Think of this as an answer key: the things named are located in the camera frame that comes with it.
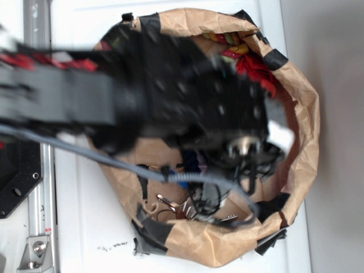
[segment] gray wall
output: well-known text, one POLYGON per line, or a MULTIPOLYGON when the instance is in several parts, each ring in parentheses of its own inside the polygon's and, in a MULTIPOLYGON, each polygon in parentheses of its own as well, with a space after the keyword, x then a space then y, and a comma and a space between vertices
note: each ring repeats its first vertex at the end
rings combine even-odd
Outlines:
POLYGON ((320 95, 320 165, 305 202, 312 269, 364 272, 364 1, 281 4, 288 57, 320 95))

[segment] brown paper bag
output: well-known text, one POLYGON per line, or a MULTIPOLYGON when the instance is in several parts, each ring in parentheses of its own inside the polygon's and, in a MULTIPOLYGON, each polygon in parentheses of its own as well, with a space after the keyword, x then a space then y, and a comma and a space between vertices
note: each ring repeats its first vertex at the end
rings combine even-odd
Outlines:
MULTIPOLYGON (((288 125, 295 132, 296 140, 276 174, 267 181, 257 180, 252 198, 264 215, 252 225, 231 230, 205 222, 176 220, 173 213, 165 211, 167 205, 157 201, 156 194, 182 203, 187 198, 182 187, 145 181, 129 171, 101 166, 135 229, 136 251, 193 260, 209 267, 223 266, 255 249, 262 239, 292 225, 317 172, 318 95, 304 75, 279 51, 272 49, 244 11, 231 16, 208 10, 176 9, 143 16, 130 23, 135 30, 148 26, 163 34, 189 36, 206 55, 221 52, 227 45, 206 39, 201 34, 237 32, 279 81, 276 99, 286 108, 288 125)), ((134 150, 122 160, 154 170, 182 163, 179 150, 169 148, 160 139, 139 139, 134 150)), ((244 218, 250 210, 237 194, 231 192, 226 205, 218 213, 244 218)))

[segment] bolt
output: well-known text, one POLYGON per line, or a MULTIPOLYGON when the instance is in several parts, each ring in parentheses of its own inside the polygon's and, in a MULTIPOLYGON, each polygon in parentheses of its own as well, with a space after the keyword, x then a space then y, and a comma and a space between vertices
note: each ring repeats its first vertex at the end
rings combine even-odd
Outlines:
POLYGON ((45 253, 46 248, 47 248, 46 244, 40 241, 34 243, 33 245, 33 250, 38 255, 42 255, 43 253, 45 253))
POLYGON ((27 267, 29 269, 33 269, 33 268, 37 268, 37 266, 38 265, 36 264, 36 262, 28 262, 28 266, 27 267))

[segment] gray cable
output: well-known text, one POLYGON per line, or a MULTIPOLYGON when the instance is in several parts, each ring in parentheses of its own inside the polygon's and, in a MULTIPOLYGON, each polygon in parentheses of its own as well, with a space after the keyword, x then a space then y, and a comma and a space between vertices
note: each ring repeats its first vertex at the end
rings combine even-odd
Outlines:
POLYGON ((226 187, 227 185, 229 185, 231 190, 239 193, 247 201, 250 209, 252 210, 252 212, 254 214, 254 217, 252 217, 251 219, 246 220, 246 221, 232 222, 226 226, 235 227, 235 226, 239 226, 239 225, 251 224, 255 221, 255 217, 259 213, 258 206, 244 192, 244 190, 241 188, 241 186, 232 180, 215 177, 215 176, 211 176, 211 175, 206 175, 206 174, 202 174, 202 173, 178 173, 178 174, 168 175, 168 181, 166 181, 166 178, 160 172, 150 171, 150 170, 144 169, 140 166, 136 166, 136 165, 130 164, 128 162, 120 161, 115 158, 111 158, 107 155, 104 155, 98 151, 93 151, 89 148, 83 148, 83 147, 80 147, 80 146, 77 146, 74 144, 63 142, 62 140, 59 140, 52 136, 40 135, 29 129, 17 128, 17 127, 10 126, 10 125, 0 124, 0 134, 11 135, 11 136, 19 138, 19 139, 28 139, 28 140, 32 140, 34 142, 39 142, 39 143, 45 143, 45 144, 60 148, 62 150, 74 152, 75 154, 81 155, 83 157, 86 157, 88 159, 94 160, 96 162, 99 162, 99 163, 102 163, 102 164, 105 164, 108 166, 126 169, 126 170, 131 171, 131 172, 137 174, 138 176, 146 178, 146 179, 152 179, 152 180, 157 180, 157 181, 162 181, 162 182, 173 182, 173 183, 178 183, 181 181, 210 183, 210 184, 214 184, 214 185, 221 186, 221 187, 226 187))

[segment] black metal plate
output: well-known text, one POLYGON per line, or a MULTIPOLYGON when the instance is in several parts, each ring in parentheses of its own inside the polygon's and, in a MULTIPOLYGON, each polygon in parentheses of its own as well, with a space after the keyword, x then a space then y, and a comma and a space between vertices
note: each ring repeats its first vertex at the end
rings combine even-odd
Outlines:
POLYGON ((0 219, 7 218, 42 179, 40 144, 0 136, 0 219))

